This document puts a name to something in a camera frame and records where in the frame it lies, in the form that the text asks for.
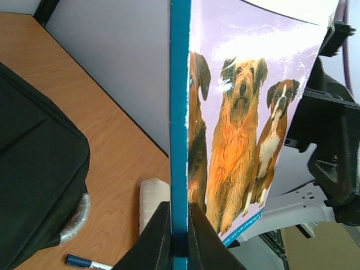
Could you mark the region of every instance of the dog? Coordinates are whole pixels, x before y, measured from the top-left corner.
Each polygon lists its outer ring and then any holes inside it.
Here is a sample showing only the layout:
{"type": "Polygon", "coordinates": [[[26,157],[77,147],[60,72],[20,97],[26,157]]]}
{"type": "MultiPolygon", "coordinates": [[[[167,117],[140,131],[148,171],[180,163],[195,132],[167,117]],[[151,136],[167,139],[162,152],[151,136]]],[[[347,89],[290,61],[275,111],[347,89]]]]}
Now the dog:
{"type": "Polygon", "coordinates": [[[203,55],[190,52],[189,73],[188,198],[189,202],[198,203],[205,212],[208,155],[206,151],[206,125],[201,114],[199,88],[201,88],[203,99],[206,100],[211,74],[203,55]]]}
{"type": "Polygon", "coordinates": [[[298,93],[300,83],[296,80],[283,80],[271,86],[267,94],[267,107],[270,117],[260,135],[256,146],[254,170],[249,185],[244,214],[248,213],[250,203],[264,205],[265,194],[275,173],[275,163],[284,144],[287,130],[287,108],[298,93]]]}
{"type": "Polygon", "coordinates": [[[220,72],[223,100],[211,147],[206,216],[224,235],[242,207],[257,142],[259,91],[268,74],[265,59],[227,59],[220,72]]]}

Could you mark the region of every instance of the lavender background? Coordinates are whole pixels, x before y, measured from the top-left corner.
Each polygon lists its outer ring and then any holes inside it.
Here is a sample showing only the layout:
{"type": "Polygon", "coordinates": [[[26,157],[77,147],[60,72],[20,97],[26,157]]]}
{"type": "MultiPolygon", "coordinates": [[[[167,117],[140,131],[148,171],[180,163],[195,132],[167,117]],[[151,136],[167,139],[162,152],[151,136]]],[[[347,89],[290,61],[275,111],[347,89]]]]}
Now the lavender background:
{"type": "MultiPolygon", "coordinates": [[[[266,105],[267,90],[284,79],[295,79],[300,82],[300,89],[288,109],[289,128],[325,33],[325,26],[277,15],[241,0],[192,1],[190,50],[204,55],[211,72],[208,99],[203,101],[200,95],[202,117],[207,126],[209,164],[213,132],[222,102],[219,75],[225,58],[264,57],[267,62],[268,76],[259,97],[259,138],[270,116],[266,105]]],[[[260,209],[258,204],[251,205],[248,215],[238,217],[222,240],[260,209]]]]}

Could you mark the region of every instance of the wooden desk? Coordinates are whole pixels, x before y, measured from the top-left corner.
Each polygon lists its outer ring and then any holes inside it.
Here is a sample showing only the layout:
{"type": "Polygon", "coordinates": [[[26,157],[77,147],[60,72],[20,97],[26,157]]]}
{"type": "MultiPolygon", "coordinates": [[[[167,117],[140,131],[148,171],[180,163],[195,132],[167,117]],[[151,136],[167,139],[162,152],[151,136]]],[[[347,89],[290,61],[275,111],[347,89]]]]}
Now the wooden desk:
{"type": "Polygon", "coordinates": [[[0,61],[58,105],[92,154],[87,224],[72,241],[17,269],[69,270],[67,253],[115,264],[138,239],[139,183],[169,181],[168,158],[30,15],[0,13],[0,61]]]}

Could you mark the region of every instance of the white roll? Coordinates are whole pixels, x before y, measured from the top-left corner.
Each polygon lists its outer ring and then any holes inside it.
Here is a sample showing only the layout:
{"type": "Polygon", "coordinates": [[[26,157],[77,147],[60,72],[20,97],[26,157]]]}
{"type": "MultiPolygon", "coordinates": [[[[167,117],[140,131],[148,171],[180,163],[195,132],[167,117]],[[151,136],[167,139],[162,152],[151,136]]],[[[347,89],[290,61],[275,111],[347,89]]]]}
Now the white roll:
{"type": "Polygon", "coordinates": [[[140,186],[139,234],[162,201],[170,201],[170,185],[157,179],[145,180],[140,186]]]}

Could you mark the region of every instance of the dry erase marker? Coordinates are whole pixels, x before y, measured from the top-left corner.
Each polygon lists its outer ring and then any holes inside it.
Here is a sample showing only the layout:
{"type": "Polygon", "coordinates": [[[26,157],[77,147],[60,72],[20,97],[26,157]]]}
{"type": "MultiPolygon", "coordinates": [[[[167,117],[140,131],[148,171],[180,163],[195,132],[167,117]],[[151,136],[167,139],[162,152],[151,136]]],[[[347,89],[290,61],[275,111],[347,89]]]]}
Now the dry erase marker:
{"type": "Polygon", "coordinates": [[[84,259],[78,256],[68,254],[66,256],[66,264],[78,268],[93,268],[99,270],[111,270],[113,267],[103,263],[97,263],[93,260],[84,259]]]}

